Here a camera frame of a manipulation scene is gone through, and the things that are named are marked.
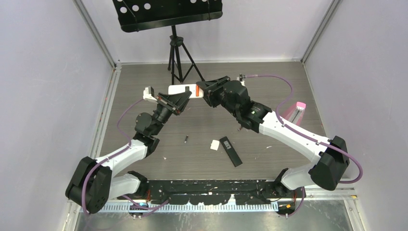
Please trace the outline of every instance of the white wall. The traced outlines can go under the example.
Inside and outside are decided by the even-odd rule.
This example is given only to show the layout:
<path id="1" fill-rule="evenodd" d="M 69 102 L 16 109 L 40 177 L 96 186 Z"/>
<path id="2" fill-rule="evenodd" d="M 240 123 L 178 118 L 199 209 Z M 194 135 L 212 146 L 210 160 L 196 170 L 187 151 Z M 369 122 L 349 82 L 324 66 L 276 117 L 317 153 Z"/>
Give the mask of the white wall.
<path id="1" fill-rule="evenodd" d="M 408 226 L 407 9 L 343 1 L 306 63 L 326 133 L 364 168 L 356 190 L 370 231 Z"/>
<path id="2" fill-rule="evenodd" d="M 72 1 L 0 9 L 0 229 L 55 231 L 112 69 Z"/>
<path id="3" fill-rule="evenodd" d="M 168 62 L 170 27 L 126 33 L 112 0 L 83 1 L 115 60 Z M 179 25 L 178 35 L 196 61 L 300 60 L 331 1 L 224 0 L 220 19 Z"/>

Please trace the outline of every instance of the metal edge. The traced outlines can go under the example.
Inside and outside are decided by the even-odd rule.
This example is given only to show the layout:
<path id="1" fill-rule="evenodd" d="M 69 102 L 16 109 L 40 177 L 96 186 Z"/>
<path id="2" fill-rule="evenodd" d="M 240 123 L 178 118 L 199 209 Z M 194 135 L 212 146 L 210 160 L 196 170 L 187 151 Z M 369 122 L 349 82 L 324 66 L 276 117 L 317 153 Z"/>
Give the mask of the metal edge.
<path id="1" fill-rule="evenodd" d="M 196 64 L 217 64 L 217 63 L 283 63 L 283 62 L 300 62 L 301 59 L 243 59 L 243 60 L 201 60 L 194 62 Z M 181 61 L 182 64 L 191 64 L 191 61 Z M 161 62 L 129 62 L 121 63 L 122 65 L 140 65 L 140 64 L 168 64 L 168 61 Z"/>
<path id="2" fill-rule="evenodd" d="M 332 16 L 334 15 L 337 7 L 339 6 L 340 2 L 342 0 L 332 0 L 329 8 L 327 9 L 326 13 L 324 14 L 324 17 L 318 27 L 318 29 L 316 30 L 312 40 L 310 41 L 305 54 L 303 55 L 303 57 L 301 58 L 301 62 L 304 64 L 306 63 L 309 55 L 311 54 L 311 52 L 313 51 L 315 45 L 317 44 L 321 34 L 323 33 L 324 29 L 326 28 L 326 26 L 329 24 L 330 19 L 332 18 Z"/>
<path id="3" fill-rule="evenodd" d="M 62 231 L 74 231 L 77 225 L 77 220 L 79 216 L 80 207 L 74 202 L 67 203 L 66 219 L 62 226 Z"/>
<path id="4" fill-rule="evenodd" d="M 353 227 L 354 231 L 364 231 L 366 230 L 364 227 L 364 224 L 361 220 L 360 217 L 360 212 L 357 209 L 356 201 L 347 201 L 344 200 L 344 205 L 348 214 L 348 217 L 350 219 L 351 226 Z"/>
<path id="5" fill-rule="evenodd" d="M 317 110 L 317 112 L 318 112 L 318 116 L 319 116 L 319 119 L 320 119 L 321 125 L 322 125 L 321 127 L 323 128 L 323 132 L 324 132 L 324 134 L 326 135 L 326 130 L 324 129 L 324 125 L 326 125 L 326 123 L 324 122 L 324 120 L 322 119 L 322 116 L 320 115 L 320 110 L 319 110 L 319 106 L 318 106 L 319 104 L 318 104 L 318 102 L 316 101 L 316 97 L 315 97 L 315 90 L 313 89 L 313 85 L 312 85 L 312 83 L 310 82 L 309 73 L 307 72 L 306 64 L 305 64 L 305 63 L 303 63 L 303 69 L 305 70 L 307 81 L 309 82 L 310 89 L 312 90 L 313 100 L 315 101 L 316 110 Z"/>
<path id="6" fill-rule="evenodd" d="M 115 71 L 112 74 L 111 80 L 109 82 L 108 91 L 105 95 L 105 101 L 103 104 L 103 110 L 101 112 L 100 122 L 97 128 L 97 135 L 93 141 L 92 150 L 90 152 L 90 157 L 95 159 L 101 154 L 102 143 L 105 137 L 106 127 L 108 126 L 109 116 L 111 114 L 112 105 L 114 102 L 117 84 L 119 82 L 119 77 L 121 73 L 122 65 L 118 64 Z"/>
<path id="7" fill-rule="evenodd" d="M 93 135 L 93 144 L 89 156 L 91 158 L 96 158 L 99 156 L 101 152 L 103 138 L 105 136 L 106 127 L 109 120 L 109 115 L 112 109 L 113 100 L 115 97 L 117 83 L 119 81 L 119 76 L 121 72 L 122 65 L 118 64 L 113 70 L 108 86 L 106 88 L 105 99 L 103 101 L 101 112 L 99 113 L 100 120 L 98 125 L 95 129 L 95 133 Z M 65 209 L 65 221 L 61 225 L 62 231 L 74 231 L 75 226 L 77 224 L 78 214 L 79 214 L 80 206 L 72 201 L 68 201 Z"/>
<path id="8" fill-rule="evenodd" d="M 100 49 L 102 50 L 103 54 L 105 55 L 106 59 L 108 60 L 109 64 L 111 67 L 115 67 L 115 61 L 112 57 L 112 55 L 109 53 L 109 50 L 105 44 L 105 42 L 102 39 L 102 36 L 100 35 L 99 31 L 97 30 L 92 18 L 90 17 L 84 3 L 82 0 L 72 0 L 78 9 L 79 13 L 81 14 L 82 18 L 85 21 L 85 24 L 88 26 L 91 34 L 95 38 L 96 42 L 98 43 Z"/>

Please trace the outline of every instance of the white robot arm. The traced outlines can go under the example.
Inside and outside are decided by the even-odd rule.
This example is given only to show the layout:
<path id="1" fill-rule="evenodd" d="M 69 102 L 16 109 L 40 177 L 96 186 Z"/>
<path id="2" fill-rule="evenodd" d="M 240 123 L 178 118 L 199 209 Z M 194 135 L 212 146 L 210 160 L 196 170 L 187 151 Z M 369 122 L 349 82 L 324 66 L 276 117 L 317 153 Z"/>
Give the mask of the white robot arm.
<path id="1" fill-rule="evenodd" d="M 121 177 L 115 177 L 130 164 L 142 160 L 153 153 L 159 143 L 156 136 L 172 114 L 180 115 L 188 101 L 191 92 L 166 95 L 159 93 L 154 96 L 153 89 L 147 87 L 143 92 L 144 100 L 157 103 L 153 115 L 141 113 L 136 118 L 136 135 L 122 148 L 97 159 L 83 158 L 65 191 L 65 196 L 81 205 L 82 191 L 85 189 L 85 205 L 89 213 L 96 213 L 112 198 L 125 194 L 143 196 L 148 190 L 147 179 L 134 171 Z M 85 179 L 90 170 L 100 165 L 89 177 Z"/>
<path id="2" fill-rule="evenodd" d="M 349 165 L 348 157 L 327 148 L 330 144 L 347 152 L 345 141 L 340 137 L 333 140 L 313 134 L 282 118 L 283 124 L 317 140 L 316 143 L 294 133 L 284 126 L 275 112 L 265 105 L 251 101 L 242 75 L 237 80 L 223 77 L 212 81 L 197 82 L 204 100 L 211 107 L 223 106 L 246 129 L 273 137 L 304 155 L 310 163 L 301 167 L 284 169 L 274 181 L 275 195 L 286 196 L 299 187 L 318 185 L 334 190 Z"/>

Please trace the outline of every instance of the wooden floor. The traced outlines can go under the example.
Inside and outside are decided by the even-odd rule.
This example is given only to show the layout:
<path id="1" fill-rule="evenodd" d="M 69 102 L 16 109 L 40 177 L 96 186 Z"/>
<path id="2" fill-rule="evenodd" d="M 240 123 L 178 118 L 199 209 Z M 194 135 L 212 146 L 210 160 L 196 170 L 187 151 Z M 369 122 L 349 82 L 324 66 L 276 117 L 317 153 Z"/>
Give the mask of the wooden floor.
<path id="1" fill-rule="evenodd" d="M 183 64 L 183 73 L 188 69 Z M 223 76 L 235 78 L 243 74 L 275 74 L 290 80 L 294 87 L 293 98 L 282 112 L 296 101 L 306 103 L 301 127 L 324 135 L 315 101 L 305 71 L 298 62 L 290 63 L 216 63 L 198 64 L 205 80 Z M 199 81 L 192 70 L 184 84 Z M 124 65 L 120 74 L 101 155 L 106 155 L 126 143 L 117 131 L 116 123 L 123 111 L 142 98 L 143 89 L 152 86 L 154 92 L 167 93 L 171 84 L 166 64 Z M 290 89 L 285 82 L 268 77 L 247 79 L 245 82 L 252 100 L 273 110 L 285 99 Z M 135 119 L 139 113 L 152 113 L 154 103 L 142 101 L 123 118 L 120 127 L 133 137 Z M 286 167 L 298 167 L 308 160 L 279 141 L 253 131 L 242 129 L 224 108 L 209 107 L 203 99 L 192 99 L 185 111 L 172 115 L 160 134 L 156 151 L 147 158 L 130 165 L 125 171 L 137 171 L 152 180 L 177 179 L 274 179 Z M 210 149 L 212 140 L 228 136 L 243 164 L 234 167 L 220 145 L 218 151 Z"/>

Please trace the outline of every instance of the pink object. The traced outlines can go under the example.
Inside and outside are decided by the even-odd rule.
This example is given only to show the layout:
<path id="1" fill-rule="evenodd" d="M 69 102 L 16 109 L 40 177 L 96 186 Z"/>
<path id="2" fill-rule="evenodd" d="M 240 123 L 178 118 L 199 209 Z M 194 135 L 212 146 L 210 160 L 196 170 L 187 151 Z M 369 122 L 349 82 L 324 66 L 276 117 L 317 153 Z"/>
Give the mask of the pink object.
<path id="1" fill-rule="evenodd" d="M 296 102 L 291 107 L 289 107 L 288 110 L 282 113 L 282 118 L 299 126 L 300 122 L 302 122 L 305 109 L 306 103 Z"/>

